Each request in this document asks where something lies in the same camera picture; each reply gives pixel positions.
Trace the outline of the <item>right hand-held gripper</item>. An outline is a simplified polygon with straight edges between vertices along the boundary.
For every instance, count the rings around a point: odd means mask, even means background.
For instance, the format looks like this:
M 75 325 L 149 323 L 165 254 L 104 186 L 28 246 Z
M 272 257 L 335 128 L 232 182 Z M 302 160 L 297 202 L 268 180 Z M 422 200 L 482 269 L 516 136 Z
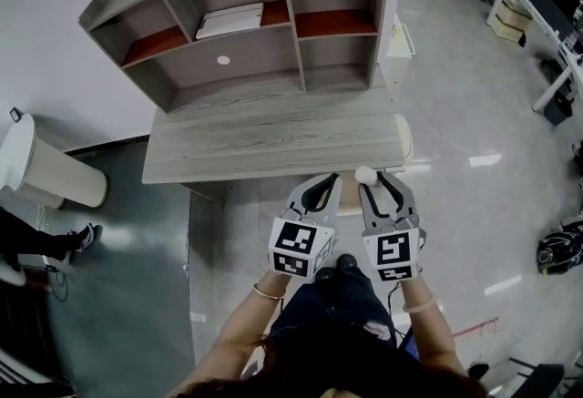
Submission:
M 426 239 L 426 232 L 419 228 L 414 194 L 390 173 L 379 171 L 377 178 L 396 204 L 394 223 L 388 224 L 388 215 L 379 211 L 371 188 L 360 184 L 363 245 L 381 281 L 414 279 L 420 274 L 419 252 Z

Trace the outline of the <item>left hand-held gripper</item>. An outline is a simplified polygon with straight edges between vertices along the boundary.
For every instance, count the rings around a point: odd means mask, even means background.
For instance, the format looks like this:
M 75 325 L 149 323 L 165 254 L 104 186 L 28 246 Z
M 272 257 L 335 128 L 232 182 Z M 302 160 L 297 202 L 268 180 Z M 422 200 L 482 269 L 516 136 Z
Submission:
M 275 218 L 268 245 L 270 269 L 302 281 L 313 281 L 332 254 L 336 230 L 330 222 L 309 215 L 335 217 L 343 180 L 338 173 L 315 176 L 291 193 L 286 210 Z

